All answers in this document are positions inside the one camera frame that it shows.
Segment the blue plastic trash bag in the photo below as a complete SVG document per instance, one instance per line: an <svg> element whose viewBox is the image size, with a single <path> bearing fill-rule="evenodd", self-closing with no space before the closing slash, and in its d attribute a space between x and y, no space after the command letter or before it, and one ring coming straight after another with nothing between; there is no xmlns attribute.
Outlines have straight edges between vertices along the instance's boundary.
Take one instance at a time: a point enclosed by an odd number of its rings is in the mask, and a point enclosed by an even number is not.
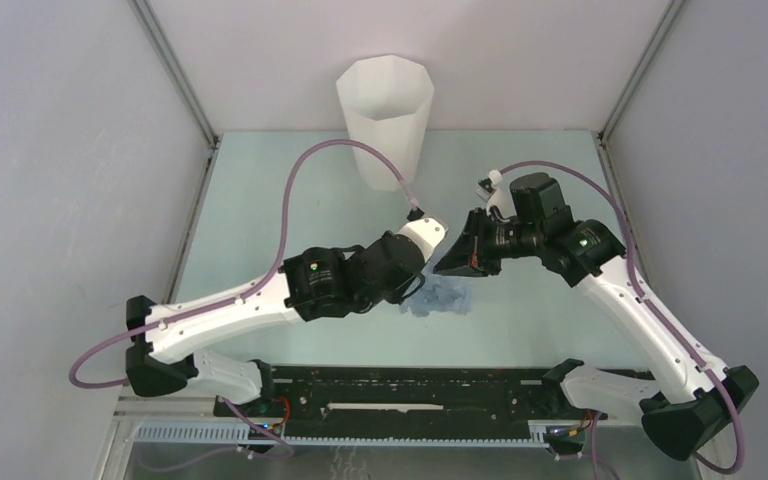
<svg viewBox="0 0 768 480"><path fill-rule="evenodd" d="M422 274L424 284L399 306L401 314L423 318L432 313L467 315L472 311L471 290L465 279L435 274L431 267Z"/></svg>

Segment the white octagonal trash bin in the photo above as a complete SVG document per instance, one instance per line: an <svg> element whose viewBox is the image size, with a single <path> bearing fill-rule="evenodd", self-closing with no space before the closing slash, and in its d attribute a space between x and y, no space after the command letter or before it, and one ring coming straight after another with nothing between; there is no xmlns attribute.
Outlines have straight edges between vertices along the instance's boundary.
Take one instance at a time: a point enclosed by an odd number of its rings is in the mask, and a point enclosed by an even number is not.
<svg viewBox="0 0 768 480"><path fill-rule="evenodd" d="M435 93L427 69L396 55L362 59L336 90L349 138L380 152L412 183Z"/></svg>

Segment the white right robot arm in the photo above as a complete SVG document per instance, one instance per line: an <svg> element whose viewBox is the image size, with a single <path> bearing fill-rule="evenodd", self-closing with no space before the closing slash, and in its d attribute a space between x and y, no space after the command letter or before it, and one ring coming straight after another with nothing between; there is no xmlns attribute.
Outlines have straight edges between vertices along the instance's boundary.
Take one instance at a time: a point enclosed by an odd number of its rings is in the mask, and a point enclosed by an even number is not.
<svg viewBox="0 0 768 480"><path fill-rule="evenodd" d="M488 277L499 274L506 259L539 259L612 316L652 375L640 380L568 359L543 378L545 411L556 418L577 409L599 411L641 426L675 460L696 456L757 391L755 373L727 366L694 338L628 263L614 232L598 220L574 218L557 180L543 172L514 179L510 217L501 214L501 181L498 170L479 181L486 205L468 213L435 273Z"/></svg>

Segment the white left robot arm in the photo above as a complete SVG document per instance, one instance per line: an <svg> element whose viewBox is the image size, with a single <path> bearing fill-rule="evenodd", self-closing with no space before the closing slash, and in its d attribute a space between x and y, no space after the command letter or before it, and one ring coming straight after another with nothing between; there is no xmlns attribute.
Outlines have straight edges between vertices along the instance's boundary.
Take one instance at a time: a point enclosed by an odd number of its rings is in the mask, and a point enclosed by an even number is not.
<svg viewBox="0 0 768 480"><path fill-rule="evenodd" d="M382 301L398 304L443 236L438 227L409 224L368 247L309 248L285 260L260 290L179 305L133 297L126 304L126 325L136 335L126 351L128 383L142 397L199 387L264 416L276 403L267 364L224 358L209 346L265 327L363 314Z"/></svg>

